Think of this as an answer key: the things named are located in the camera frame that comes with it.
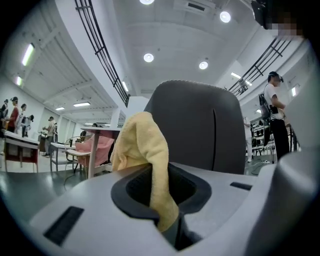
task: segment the column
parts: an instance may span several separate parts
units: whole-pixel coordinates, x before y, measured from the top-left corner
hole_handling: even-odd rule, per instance
[[[112,111],[110,128],[118,128],[119,116],[121,109],[118,107]]]

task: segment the ceiling vent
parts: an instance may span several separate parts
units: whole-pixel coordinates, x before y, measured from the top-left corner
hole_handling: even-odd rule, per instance
[[[202,16],[211,16],[216,5],[210,0],[174,0],[173,9]]]

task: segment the black railing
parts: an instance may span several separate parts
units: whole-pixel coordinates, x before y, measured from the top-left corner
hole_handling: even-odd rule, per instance
[[[249,68],[249,70],[229,88],[234,95],[239,96],[248,90],[255,80],[264,75],[264,72],[276,61],[283,57],[282,53],[291,43],[289,36],[277,36],[258,60]]]
[[[78,11],[85,32],[89,37],[89,40],[94,49],[94,54],[98,57],[104,71],[108,75],[113,87],[121,97],[125,106],[128,106],[129,96],[126,93],[121,80],[119,79],[118,73],[111,60],[108,49],[106,47],[104,38],[101,34],[94,7],[91,0],[74,0],[76,10]]]

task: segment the ceiling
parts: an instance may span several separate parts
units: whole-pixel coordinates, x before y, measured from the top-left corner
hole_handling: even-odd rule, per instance
[[[194,0],[211,2],[210,15],[176,9],[175,1],[113,0],[121,40],[127,42],[126,59],[137,78],[135,89],[149,94],[163,81],[190,80],[214,85],[248,43],[256,25],[253,12],[240,0]],[[229,23],[220,20],[228,11]],[[152,53],[151,63],[144,61]],[[205,70],[199,64],[207,61]]]
[[[7,43],[3,72],[14,83],[17,76],[21,76],[23,90],[48,109],[64,107],[59,114],[66,118],[81,124],[109,124],[116,106],[107,100],[107,93],[93,83],[84,65],[74,57],[74,45],[58,26],[57,11],[54,1],[50,0],[41,1],[34,8]],[[27,66],[23,66],[22,58],[30,43],[35,51]],[[91,105],[73,106],[81,102]],[[121,114],[119,123],[124,120]]]

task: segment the cup holder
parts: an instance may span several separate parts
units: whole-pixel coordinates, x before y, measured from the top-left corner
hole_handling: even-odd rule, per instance
[[[181,250],[190,246],[201,237],[188,231],[184,221],[185,214],[196,213],[206,204],[211,196],[211,187],[203,179],[187,171],[168,164],[169,192],[179,207],[179,217],[172,228],[162,233],[169,242]],[[152,189],[152,165],[122,178],[111,189],[111,198],[114,204],[132,218],[153,220],[157,225],[158,213],[149,208]]]

